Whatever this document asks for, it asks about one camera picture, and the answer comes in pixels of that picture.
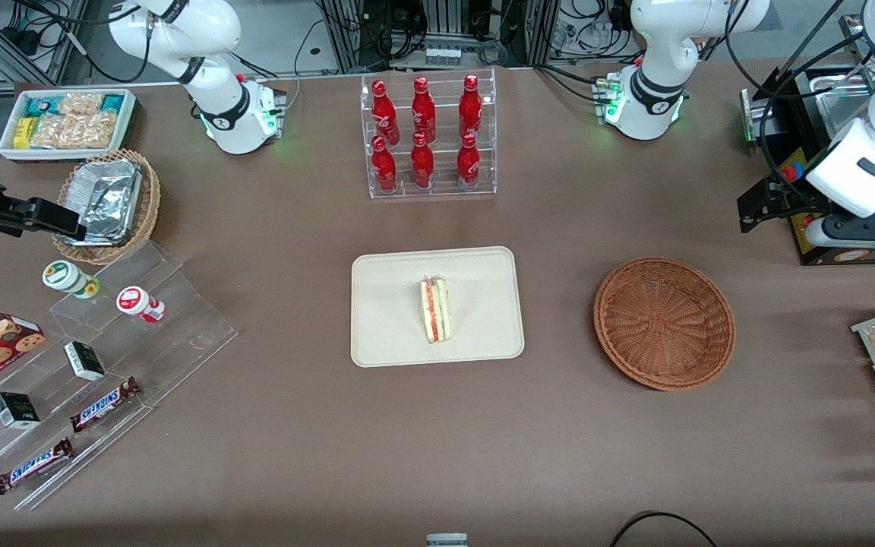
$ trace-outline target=small bottle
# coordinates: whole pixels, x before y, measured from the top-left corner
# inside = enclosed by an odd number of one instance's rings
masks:
[[[396,163],[393,155],[387,150],[387,142],[380,135],[374,135],[371,140],[374,146],[374,155],[371,163],[374,164],[374,177],[380,186],[380,191],[385,194],[393,194],[396,191]]]
[[[84,273],[69,260],[49,263],[43,270],[43,284],[81,300],[93,298],[100,291],[100,280]]]
[[[469,74],[465,76],[465,93],[462,93],[461,103],[458,103],[458,131],[461,138],[469,132],[479,134],[482,128],[482,96],[479,96],[479,77]]]
[[[475,149],[475,134],[466,134],[461,139],[458,151],[458,188],[463,191],[475,190],[479,184],[479,162],[482,157]]]
[[[136,315],[148,323],[164,319],[164,302],[157,301],[149,292],[131,286],[117,295],[117,309],[127,315]]]
[[[428,91],[426,77],[414,77],[414,103],[410,112],[414,115],[414,131],[422,132],[428,143],[434,142],[438,138],[438,118],[434,114],[434,98]]]
[[[374,90],[374,125],[377,134],[387,139],[390,146],[396,146],[400,142],[400,130],[396,127],[396,108],[387,96],[387,86],[383,80],[375,80],[371,89]]]
[[[422,190],[427,190],[434,183],[434,152],[428,146],[428,139],[423,132],[414,134],[414,150],[410,152],[410,163],[414,166],[414,184]]]

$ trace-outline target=snickers bar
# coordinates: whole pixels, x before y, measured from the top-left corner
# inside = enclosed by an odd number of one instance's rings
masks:
[[[128,400],[131,395],[139,391],[139,385],[131,376],[124,384],[118,385],[117,389],[111,391],[110,394],[104,395],[100,401],[89,405],[82,413],[72,416],[70,422],[73,422],[73,433],[82,432],[90,423],[96,422],[101,416],[117,408],[122,402]]]
[[[65,460],[65,458],[70,458],[70,460],[72,460],[73,444],[70,444],[69,439],[63,437],[63,439],[59,441],[59,444],[52,447],[52,449],[44,451],[44,453],[32,458],[32,460],[14,468],[11,473],[0,475],[0,495],[9,492],[11,489],[15,488],[15,485],[20,484],[20,482],[28,479],[36,473],[42,472],[46,467],[56,463],[56,461]]]

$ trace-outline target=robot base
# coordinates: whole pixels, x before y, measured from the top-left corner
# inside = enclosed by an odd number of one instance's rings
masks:
[[[286,96],[275,94],[271,87],[246,81],[242,86],[249,91],[249,106],[232,128],[212,128],[204,115],[201,121],[209,138],[228,153],[249,153],[270,139],[282,137],[286,120]]]
[[[621,72],[608,74],[600,86],[593,86],[593,98],[605,101],[596,105],[596,118],[600,125],[612,125],[629,138],[656,139],[677,121],[684,98],[678,98],[673,112],[650,114],[630,90],[630,77],[636,71],[636,66],[628,66]]]

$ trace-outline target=yogurt cup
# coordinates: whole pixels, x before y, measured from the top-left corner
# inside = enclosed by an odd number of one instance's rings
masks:
[[[157,301],[140,287],[129,286],[117,297],[117,309],[127,315],[137,315],[148,323],[164,318],[164,302]]]
[[[84,273],[69,260],[57,260],[46,266],[43,284],[83,300],[93,298],[100,292],[100,280]]]

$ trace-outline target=white tray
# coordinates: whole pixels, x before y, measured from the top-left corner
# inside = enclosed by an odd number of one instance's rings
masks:
[[[428,343],[424,276],[447,280],[451,339]],[[353,262],[350,356],[361,367],[511,359],[525,349],[506,247],[364,255]]]
[[[110,138],[110,145],[107,148],[75,148],[50,150],[30,148],[20,150],[13,148],[13,137],[15,136],[15,128],[18,121],[25,114],[25,110],[29,106],[30,101],[37,98],[50,96],[65,96],[70,91],[83,91],[83,93],[103,93],[107,96],[124,96],[124,103],[121,104],[121,110],[117,113],[117,125],[114,125],[114,135]],[[57,90],[31,90],[22,91],[15,97],[13,111],[9,115],[9,122],[2,132],[0,138],[0,154],[3,158],[13,160],[14,162],[62,162],[62,160],[83,160],[101,155],[101,153],[114,152],[121,148],[124,143],[128,126],[131,124],[131,114],[133,113],[136,98],[131,91],[124,87],[76,87],[76,89],[57,89]]]

